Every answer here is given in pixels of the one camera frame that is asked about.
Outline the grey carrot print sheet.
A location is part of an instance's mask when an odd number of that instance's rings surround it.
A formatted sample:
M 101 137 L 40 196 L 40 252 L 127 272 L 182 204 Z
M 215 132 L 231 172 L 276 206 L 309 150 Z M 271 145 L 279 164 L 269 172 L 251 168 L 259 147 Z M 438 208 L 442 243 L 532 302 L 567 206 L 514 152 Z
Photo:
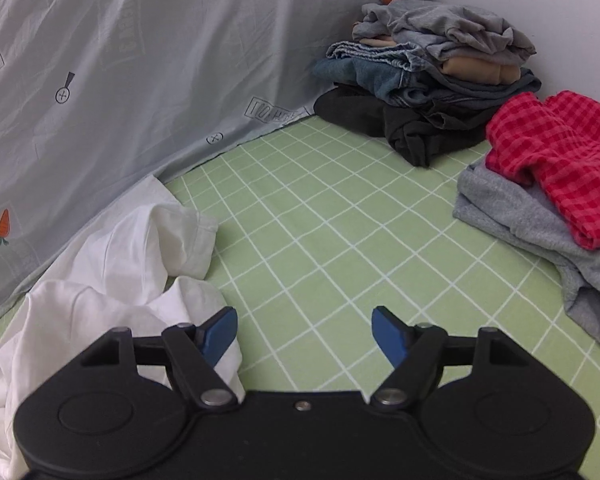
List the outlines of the grey carrot print sheet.
M 377 0 L 0 0 L 0 317 L 147 176 L 309 116 Z

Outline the grey crumpled garment on pile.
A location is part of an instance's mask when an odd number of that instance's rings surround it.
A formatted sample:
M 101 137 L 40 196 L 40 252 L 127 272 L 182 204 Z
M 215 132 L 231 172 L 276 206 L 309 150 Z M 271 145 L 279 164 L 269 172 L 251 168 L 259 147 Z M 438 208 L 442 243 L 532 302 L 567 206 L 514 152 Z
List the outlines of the grey crumpled garment on pile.
M 536 49 L 505 18 L 476 6 L 429 0 L 366 3 L 352 38 L 388 36 L 397 44 L 416 44 L 438 62 L 466 56 L 501 65 L 524 65 Z

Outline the tan folded garment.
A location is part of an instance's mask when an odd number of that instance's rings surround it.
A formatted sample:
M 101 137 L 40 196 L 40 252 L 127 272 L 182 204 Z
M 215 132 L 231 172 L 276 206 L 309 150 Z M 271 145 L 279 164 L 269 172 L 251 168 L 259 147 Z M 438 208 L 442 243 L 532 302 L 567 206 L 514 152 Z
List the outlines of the tan folded garment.
M 360 52 L 365 61 L 389 65 L 404 72 L 434 72 L 476 84 L 512 84 L 521 77 L 521 66 L 533 50 L 517 46 L 493 49 L 488 44 L 462 44 L 431 34 L 411 34 L 399 42 L 388 36 L 361 38 L 358 44 L 372 53 Z

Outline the red checked garment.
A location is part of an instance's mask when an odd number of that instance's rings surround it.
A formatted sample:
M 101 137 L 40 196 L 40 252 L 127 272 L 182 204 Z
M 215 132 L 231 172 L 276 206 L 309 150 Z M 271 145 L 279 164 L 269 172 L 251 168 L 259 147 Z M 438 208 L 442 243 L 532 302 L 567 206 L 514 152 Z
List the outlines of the red checked garment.
M 509 99 L 486 126 L 488 169 L 539 185 L 582 248 L 600 248 L 600 102 L 572 91 Z

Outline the green grid mat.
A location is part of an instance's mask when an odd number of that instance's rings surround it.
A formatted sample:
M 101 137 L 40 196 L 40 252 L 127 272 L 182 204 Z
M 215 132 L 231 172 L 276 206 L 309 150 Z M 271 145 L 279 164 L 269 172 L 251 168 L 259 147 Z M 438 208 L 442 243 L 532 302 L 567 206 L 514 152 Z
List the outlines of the green grid mat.
M 220 224 L 208 278 L 237 310 L 250 386 L 373 390 L 386 306 L 453 334 L 493 325 L 588 401 L 600 479 L 600 344 L 566 315 L 565 269 L 452 215 L 457 176 L 488 148 L 414 168 L 388 144 L 317 118 L 211 159 L 169 185 Z

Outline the black folded garment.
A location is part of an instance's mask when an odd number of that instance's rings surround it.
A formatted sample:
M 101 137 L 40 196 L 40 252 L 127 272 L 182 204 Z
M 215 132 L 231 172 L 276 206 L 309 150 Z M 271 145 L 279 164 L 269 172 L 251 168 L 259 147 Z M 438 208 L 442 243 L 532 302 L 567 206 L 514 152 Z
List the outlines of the black folded garment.
M 339 86 L 320 96 L 314 113 L 355 133 L 384 139 L 414 167 L 486 140 L 486 125 L 498 110 L 429 103 L 392 106 L 358 87 Z

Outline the blue denim jeans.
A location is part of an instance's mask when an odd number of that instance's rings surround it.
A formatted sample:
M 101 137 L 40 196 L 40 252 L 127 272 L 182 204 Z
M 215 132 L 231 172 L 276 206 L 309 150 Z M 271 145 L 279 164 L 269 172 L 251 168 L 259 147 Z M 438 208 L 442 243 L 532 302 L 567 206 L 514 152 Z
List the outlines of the blue denim jeans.
M 451 105 L 484 110 L 512 96 L 538 92 L 542 82 L 524 68 L 512 84 L 478 84 L 446 76 L 414 44 L 374 48 L 353 41 L 332 44 L 313 73 L 333 84 L 358 86 L 392 106 Z

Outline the grey sweatshirt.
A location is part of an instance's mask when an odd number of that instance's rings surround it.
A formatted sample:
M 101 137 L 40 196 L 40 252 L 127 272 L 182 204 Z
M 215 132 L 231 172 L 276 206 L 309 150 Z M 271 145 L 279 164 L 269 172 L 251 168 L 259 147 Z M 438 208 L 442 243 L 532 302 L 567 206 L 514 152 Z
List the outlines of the grey sweatshirt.
M 600 343 L 600 249 L 586 250 L 574 242 L 539 185 L 523 188 L 479 160 L 457 178 L 453 216 L 553 263 L 565 314 Z

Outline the white trousers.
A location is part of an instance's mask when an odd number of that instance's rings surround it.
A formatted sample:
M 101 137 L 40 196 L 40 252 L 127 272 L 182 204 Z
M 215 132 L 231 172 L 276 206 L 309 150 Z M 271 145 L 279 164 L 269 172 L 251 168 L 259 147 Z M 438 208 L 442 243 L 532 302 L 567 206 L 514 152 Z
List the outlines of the white trousers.
M 252 479 L 262 396 L 196 411 L 170 383 L 161 334 L 229 307 L 207 279 L 218 224 L 154 178 L 80 233 L 0 340 L 0 479 Z

